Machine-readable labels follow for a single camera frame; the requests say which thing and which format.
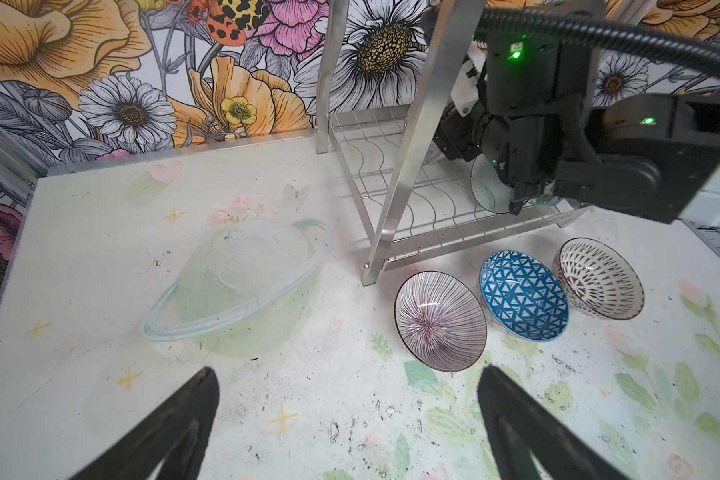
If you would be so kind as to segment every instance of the ceramic bowl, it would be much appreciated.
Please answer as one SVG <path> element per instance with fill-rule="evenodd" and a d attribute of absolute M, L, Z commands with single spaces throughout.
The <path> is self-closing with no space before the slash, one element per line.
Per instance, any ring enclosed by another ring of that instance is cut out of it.
<path fill-rule="evenodd" d="M 587 315 L 629 320 L 643 309 L 640 278 L 621 255 L 597 240 L 568 240 L 555 256 L 552 270 L 571 304 Z"/>
<path fill-rule="evenodd" d="M 480 268 L 480 292 L 496 321 L 525 340 L 549 342 L 568 326 L 562 285 L 530 255 L 514 250 L 491 255 Z"/>
<path fill-rule="evenodd" d="M 485 314 L 470 289 L 450 275 L 421 272 L 394 301 L 400 338 L 423 364 L 457 372 L 475 363 L 488 338 Z"/>
<path fill-rule="evenodd" d="M 485 155 L 480 154 L 474 159 L 470 178 L 472 195 L 480 206 L 495 214 L 509 212 L 512 188 L 501 182 L 492 161 Z"/>

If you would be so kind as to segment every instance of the metal frame leg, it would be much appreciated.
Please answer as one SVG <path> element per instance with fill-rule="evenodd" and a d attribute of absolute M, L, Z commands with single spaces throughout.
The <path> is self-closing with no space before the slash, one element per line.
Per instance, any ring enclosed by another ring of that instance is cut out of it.
<path fill-rule="evenodd" d="M 378 274 L 384 267 L 394 232 L 398 228 L 405 206 L 408 205 L 408 198 L 411 197 L 416 177 L 456 82 L 456 75 L 478 26 L 483 7 L 485 0 L 442 2 L 427 61 L 424 63 L 424 72 L 408 112 L 392 182 L 371 246 L 371 255 L 364 265 L 363 285 L 376 283 Z"/>
<path fill-rule="evenodd" d="M 331 100 L 331 79 L 336 71 L 338 54 L 344 43 L 344 31 L 347 27 L 349 0 L 331 0 L 328 7 L 328 32 L 322 48 L 320 70 L 317 74 L 317 153 L 324 154 L 331 144 L 328 138 L 328 122 Z"/>

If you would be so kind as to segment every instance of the bowl rim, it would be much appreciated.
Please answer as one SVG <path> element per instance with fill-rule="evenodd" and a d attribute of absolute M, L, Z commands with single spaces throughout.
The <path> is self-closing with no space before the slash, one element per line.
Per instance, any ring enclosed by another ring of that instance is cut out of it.
<path fill-rule="evenodd" d="M 561 276 L 563 277 L 562 279 L 558 279 L 558 280 L 561 280 L 561 281 L 565 282 L 565 285 L 568 286 L 568 289 L 574 293 L 574 295 L 576 296 L 576 298 L 579 299 L 579 300 L 581 300 L 582 302 L 584 302 L 584 299 L 581 298 L 581 295 L 579 295 L 578 293 L 576 293 L 576 290 L 574 290 L 574 288 L 571 286 L 570 282 L 568 281 L 568 276 L 565 274 L 565 270 L 563 270 L 563 263 L 562 263 L 562 261 L 561 261 L 563 249 L 565 248 L 565 246 L 566 246 L 567 244 L 569 244 L 570 242 L 572 242 L 572 241 L 574 241 L 574 240 L 588 240 L 588 241 L 590 241 L 590 242 L 594 242 L 594 243 L 596 243 L 596 244 L 600 244 L 600 245 L 604 246 L 605 248 L 607 248 L 608 250 L 610 250 L 611 252 L 613 252 L 616 256 L 618 256 L 619 258 L 621 258 L 621 259 L 624 261 L 624 264 L 626 264 L 626 265 L 630 268 L 630 270 L 632 270 L 632 273 L 635 274 L 635 278 L 637 278 L 637 285 L 640 287 L 640 294 L 641 294 L 642 297 L 643 297 L 643 301 L 642 301 L 642 303 L 640 304 L 640 308 L 638 309 L 637 313 L 635 313 L 634 315 L 632 315 L 632 316 L 630 316 L 630 317 L 627 317 L 627 318 L 614 318 L 614 317 L 612 317 L 612 316 L 608 316 L 608 315 L 606 315 L 605 313 L 600 312 L 597 308 L 593 307 L 593 306 L 590 305 L 588 302 L 585 302 L 585 303 L 588 305 L 588 307 L 591 308 L 592 310 L 594 310 L 594 312 L 596 312 L 598 315 L 602 315 L 603 317 L 607 318 L 608 320 L 615 320 L 615 321 L 617 321 L 617 322 L 623 322 L 623 321 L 626 321 L 626 320 L 632 320 L 633 318 L 635 318 L 636 316 L 638 316 L 639 314 L 641 314 L 641 313 L 643 312 L 643 308 L 645 308 L 645 305 L 646 305 L 646 292 L 645 292 L 645 289 L 643 288 L 643 281 L 640 279 L 640 275 L 638 275 L 637 272 L 635 272 L 635 269 L 632 267 L 632 265 L 631 265 L 629 262 L 626 261 L 626 258 L 624 258 L 624 257 L 623 257 L 619 252 L 617 252 L 612 246 L 607 245 L 607 244 L 604 244 L 603 242 L 601 242 L 601 241 L 599 241 L 599 240 L 595 240 L 594 238 L 589 238 L 588 236 L 576 236 L 575 238 L 571 238 L 571 239 L 566 240 L 566 242 L 565 242 L 565 243 L 560 247 L 560 249 L 557 251 L 557 255 L 555 256 L 555 263 L 556 263 L 556 265 L 560 268 L 560 274 L 561 274 Z"/>
<path fill-rule="evenodd" d="M 454 280 L 456 280 L 457 282 L 461 283 L 461 285 L 462 285 L 465 289 L 467 289 L 467 292 L 469 292 L 469 293 L 472 294 L 472 296 L 474 297 L 474 300 L 478 303 L 478 307 L 480 307 L 480 313 L 483 314 L 483 321 L 484 321 L 484 326 L 485 326 L 485 343 L 484 343 L 484 345 L 483 345 L 483 350 L 482 350 L 482 352 L 480 352 L 480 355 L 478 355 L 478 358 L 474 359 L 474 361 L 472 361 L 472 363 L 470 363 L 470 364 L 467 365 L 466 367 L 461 368 L 461 369 L 459 369 L 459 370 L 442 370 L 442 369 L 439 369 L 439 368 L 437 368 L 437 367 L 433 367 L 432 365 L 429 365 L 429 363 L 425 362 L 422 358 L 420 358 L 418 355 L 416 355 L 416 352 L 414 352 L 414 351 L 411 349 L 411 347 L 408 346 L 408 344 L 406 343 L 405 339 L 403 338 L 403 334 L 400 332 L 400 324 L 398 323 L 398 298 L 400 298 L 400 291 L 403 290 L 403 287 L 405 286 L 406 283 L 408 283 L 408 281 L 409 281 L 411 278 L 415 277 L 416 275 L 428 274 L 428 273 L 430 273 L 430 272 L 435 273 L 435 274 L 441 274 L 441 275 L 445 275 L 445 276 L 450 276 L 452 279 L 454 279 Z M 428 367 L 431 368 L 432 370 L 437 370 L 438 372 L 452 373 L 452 372 L 461 372 L 461 371 L 463 371 L 463 370 L 468 369 L 469 367 L 471 367 L 472 365 L 474 365 L 475 363 L 477 363 L 478 360 L 480 360 L 480 357 L 482 357 L 483 353 L 485 352 L 485 346 L 488 344 L 488 319 L 485 318 L 485 312 L 483 312 L 483 307 L 482 307 L 482 305 L 480 304 L 480 300 L 476 297 L 476 295 L 472 292 L 472 290 L 467 286 L 466 283 L 462 282 L 461 280 L 459 280 L 458 278 L 456 278 L 456 277 L 453 276 L 453 275 L 446 274 L 445 272 L 438 272 L 437 270 L 424 270 L 423 272 L 417 272 L 416 274 L 413 274 L 413 275 L 411 275 L 410 277 L 408 277 L 407 279 L 405 279 L 405 282 L 403 282 L 403 283 L 400 285 L 400 288 L 398 288 L 398 292 L 394 295 L 394 305 L 392 306 L 392 314 L 393 314 L 393 316 L 394 316 L 394 328 L 397 330 L 398 335 L 400 336 L 400 341 L 403 342 L 403 345 L 405 346 L 406 350 L 408 350 L 408 351 L 411 353 L 411 355 L 414 356 L 414 358 L 415 358 L 416 360 L 419 360 L 421 363 L 425 364 L 426 366 L 428 366 Z"/>
<path fill-rule="evenodd" d="M 509 213 L 509 209 L 508 209 L 506 212 L 496 211 L 496 210 L 498 210 L 498 208 L 496 208 L 496 197 L 494 196 L 494 193 L 493 193 L 492 191 L 490 191 L 490 188 L 488 188 L 488 186 L 487 186 L 486 184 L 484 184 L 484 183 L 482 183 L 482 182 L 474 179 L 475 174 L 476 174 L 476 173 L 479 173 L 479 172 L 476 172 L 476 170 L 478 169 L 478 159 L 480 158 L 480 156 L 482 156 L 482 157 L 485 159 L 485 164 L 480 163 L 480 168 L 481 168 L 481 169 L 483 169 L 483 168 L 489 168 L 489 167 L 490 167 L 490 168 L 494 168 L 494 166 L 490 163 L 490 160 L 488 159 L 488 157 L 487 157 L 485 154 L 480 154 L 480 155 L 478 155 L 478 156 L 472 161 L 472 166 L 471 166 L 471 168 L 469 169 L 469 187 L 470 187 L 469 189 L 470 189 L 470 193 L 472 193 L 472 197 L 474 197 L 474 201 L 478 202 L 478 205 L 480 205 L 480 207 L 482 207 L 483 209 L 485 209 L 487 212 L 491 212 L 492 214 L 496 214 L 496 215 L 508 214 L 508 213 Z M 480 202 L 478 201 L 478 196 L 477 196 L 476 193 L 474 192 L 474 187 L 475 187 L 475 185 L 479 185 L 480 187 L 485 188 L 485 190 L 488 192 L 488 194 L 493 198 L 493 200 L 494 200 L 493 209 L 490 209 L 490 208 L 486 207 L 485 205 L 482 205 L 482 203 L 480 203 Z M 523 206 L 526 206 L 529 201 L 530 201 L 530 200 L 524 201 L 524 202 L 523 202 Z"/>
<path fill-rule="evenodd" d="M 494 255 L 500 254 L 501 252 L 514 252 L 514 253 L 516 253 L 516 254 L 525 255 L 525 256 L 527 256 L 527 257 L 529 257 L 529 258 L 532 258 L 532 259 L 536 260 L 539 264 L 541 264 L 544 268 L 547 269 L 547 271 L 552 275 L 552 277 L 555 278 L 555 280 L 557 281 L 557 283 L 560 283 L 560 279 L 557 278 L 557 275 L 554 274 L 554 272 L 552 271 L 552 269 L 549 268 L 548 266 L 546 266 L 546 265 L 544 264 L 544 262 L 542 262 L 541 260 L 539 260 L 538 258 L 536 258 L 536 257 L 533 256 L 533 255 L 526 254 L 525 252 L 520 252 L 519 250 L 509 250 L 509 249 L 499 250 L 499 251 L 497 251 L 497 252 L 493 252 L 491 255 L 488 256 L 487 259 L 485 259 L 485 261 L 483 262 L 483 264 L 480 265 L 480 271 L 478 272 L 478 286 L 480 287 L 480 295 L 483 297 L 483 300 L 485 301 L 485 306 L 488 308 L 488 311 L 489 311 L 490 314 L 496 319 L 496 321 L 499 322 L 499 323 L 501 324 L 501 326 L 506 329 L 506 331 L 508 331 L 508 332 L 511 333 L 512 335 L 516 336 L 517 338 L 526 340 L 527 342 L 533 342 L 533 343 L 546 343 L 546 342 L 551 342 L 551 341 L 553 341 L 553 340 L 557 340 L 558 338 L 560 338 L 561 335 L 563 335 L 563 333 L 565 333 L 565 331 L 568 329 L 568 325 L 570 324 L 570 304 L 568 303 L 568 295 L 567 295 L 567 294 L 566 294 L 566 296 L 565 296 L 565 305 L 566 305 L 566 311 L 565 311 L 565 317 L 566 317 L 566 318 L 565 318 L 565 326 L 563 327 L 563 329 L 562 329 L 562 331 L 561 331 L 560 333 L 558 333 L 556 336 L 554 336 L 553 338 L 550 338 L 550 339 L 548 339 L 548 340 L 532 340 L 532 339 L 528 339 L 528 338 L 526 338 L 526 337 L 524 337 L 524 336 L 516 333 L 515 331 L 512 331 L 512 329 L 509 328 L 504 322 L 502 322 L 501 320 L 499 320 L 499 318 L 498 318 L 498 317 L 496 316 L 496 314 L 494 313 L 493 309 L 490 308 L 490 302 L 488 302 L 488 299 L 485 298 L 485 290 L 483 290 L 483 281 L 482 281 L 481 277 L 482 277 L 483 267 L 485 266 L 485 264 L 487 264 L 488 261 L 489 261 Z M 563 287 L 563 284 L 562 284 L 562 283 L 560 284 L 560 288 L 562 288 L 562 289 L 563 289 L 563 293 L 565 293 L 565 288 Z"/>

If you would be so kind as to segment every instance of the dish rack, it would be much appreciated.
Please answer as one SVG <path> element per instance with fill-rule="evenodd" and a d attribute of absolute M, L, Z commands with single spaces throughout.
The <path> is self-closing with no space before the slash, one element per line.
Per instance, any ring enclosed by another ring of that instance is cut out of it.
<path fill-rule="evenodd" d="M 348 0 L 331 1 L 318 72 L 317 153 L 327 152 L 328 142 L 333 146 L 371 242 L 363 285 L 375 283 L 382 270 L 550 224 L 566 226 L 589 209 L 562 200 L 526 206 L 517 216 L 489 212 L 472 195 L 471 165 L 431 147 L 484 6 L 485 0 L 442 2 L 411 105 L 330 114 L 348 13 Z"/>

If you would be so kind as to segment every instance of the moth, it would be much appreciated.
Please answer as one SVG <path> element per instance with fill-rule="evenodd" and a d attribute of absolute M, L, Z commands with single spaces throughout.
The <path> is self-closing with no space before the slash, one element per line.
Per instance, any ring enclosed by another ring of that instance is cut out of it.
<path fill-rule="evenodd" d="M 180 5 L 182 0 L 163 0 Z M 239 47 L 246 43 L 246 31 L 260 27 L 269 16 L 265 0 L 190 0 L 186 16 L 190 24 L 202 21 L 208 12 L 206 29 L 211 38 L 227 47 Z"/>
<path fill-rule="evenodd" d="M 309 185 L 296 188 L 291 184 L 286 185 L 286 196 L 294 200 L 306 200 L 309 197 Z"/>

